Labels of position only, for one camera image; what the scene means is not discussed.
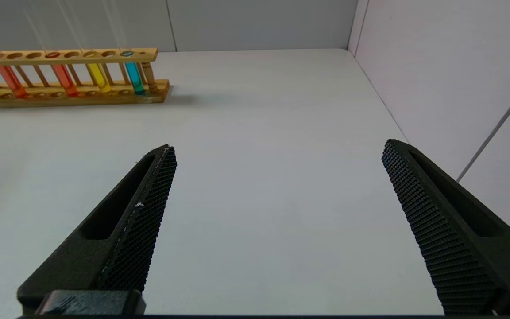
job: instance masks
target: white tabletop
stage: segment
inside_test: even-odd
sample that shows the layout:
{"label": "white tabletop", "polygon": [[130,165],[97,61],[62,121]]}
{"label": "white tabletop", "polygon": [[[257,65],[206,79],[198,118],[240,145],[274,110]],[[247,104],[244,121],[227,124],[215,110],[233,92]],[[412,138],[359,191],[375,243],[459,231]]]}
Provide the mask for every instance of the white tabletop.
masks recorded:
{"label": "white tabletop", "polygon": [[0,110],[0,318],[166,143],[147,313],[442,313],[381,164],[403,136],[349,52],[162,53],[154,69],[174,85],[163,105]]}

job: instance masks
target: yellow liquid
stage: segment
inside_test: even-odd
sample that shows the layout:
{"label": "yellow liquid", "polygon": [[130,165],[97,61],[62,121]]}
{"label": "yellow liquid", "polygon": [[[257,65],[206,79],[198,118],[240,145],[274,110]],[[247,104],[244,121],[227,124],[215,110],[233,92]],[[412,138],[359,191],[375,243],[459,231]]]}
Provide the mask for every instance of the yellow liquid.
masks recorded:
{"label": "yellow liquid", "polygon": [[96,63],[88,64],[89,71],[92,73],[93,78],[96,80],[97,86],[100,88],[101,93],[107,93],[112,90],[108,81],[105,79],[101,68]]}

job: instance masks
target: test tube rack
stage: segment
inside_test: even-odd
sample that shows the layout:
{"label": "test tube rack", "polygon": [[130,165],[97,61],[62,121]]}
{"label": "test tube rack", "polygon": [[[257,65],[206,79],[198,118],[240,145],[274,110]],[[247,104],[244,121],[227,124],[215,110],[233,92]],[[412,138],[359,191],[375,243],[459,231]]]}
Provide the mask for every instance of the test tube rack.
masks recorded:
{"label": "test tube rack", "polygon": [[[168,79],[154,77],[150,63],[156,60],[157,54],[156,48],[134,48],[123,52],[119,49],[0,51],[0,72],[6,81],[0,83],[0,108],[163,103],[170,83]],[[112,79],[108,63],[119,65],[123,79]],[[73,68],[75,64],[85,65],[92,80],[80,81]],[[59,82],[47,81],[40,69],[41,65],[50,65]],[[40,82],[35,83],[28,77],[23,69],[25,66],[34,68]],[[62,76],[75,86],[70,88],[75,92],[74,95],[60,79],[60,74],[56,71],[58,66],[63,70]],[[18,80],[12,67],[19,73],[22,82]],[[134,69],[138,71],[138,77],[136,72],[128,75],[128,71]],[[136,91],[135,81],[139,80],[141,89]],[[10,81],[12,85],[19,85],[24,89],[22,92],[26,93],[18,95],[17,91],[10,87]]]}

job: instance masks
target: red liquid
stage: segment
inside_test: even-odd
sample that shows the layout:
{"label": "red liquid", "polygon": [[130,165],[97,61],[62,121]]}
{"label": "red liquid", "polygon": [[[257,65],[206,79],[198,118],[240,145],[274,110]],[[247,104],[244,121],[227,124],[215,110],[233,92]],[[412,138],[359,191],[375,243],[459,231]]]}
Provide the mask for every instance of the red liquid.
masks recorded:
{"label": "red liquid", "polygon": [[0,73],[4,78],[5,83],[8,84],[9,89],[13,91],[13,94],[18,99],[26,99],[28,97],[27,91],[21,84],[21,81],[17,78],[17,75],[13,72],[12,68],[8,65],[0,65]]}
{"label": "red liquid", "polygon": [[56,77],[58,78],[60,85],[62,85],[62,87],[66,91],[66,94],[69,97],[77,97],[78,92],[76,89],[76,85],[70,78],[70,74],[68,73],[68,70],[66,70],[66,66],[62,64],[53,64],[52,69],[54,70],[54,74],[56,74]]}

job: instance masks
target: blue liquid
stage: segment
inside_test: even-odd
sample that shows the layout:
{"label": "blue liquid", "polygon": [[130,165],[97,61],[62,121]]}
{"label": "blue liquid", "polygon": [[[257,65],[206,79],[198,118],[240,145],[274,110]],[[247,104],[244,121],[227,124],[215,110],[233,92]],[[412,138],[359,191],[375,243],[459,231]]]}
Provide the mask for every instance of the blue liquid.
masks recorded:
{"label": "blue liquid", "polygon": [[125,63],[125,68],[127,69],[127,73],[129,74],[129,79],[131,81],[131,84],[133,85],[133,90],[135,91],[135,94],[145,95],[145,89],[143,88],[143,82],[141,82],[137,65],[134,62]]}

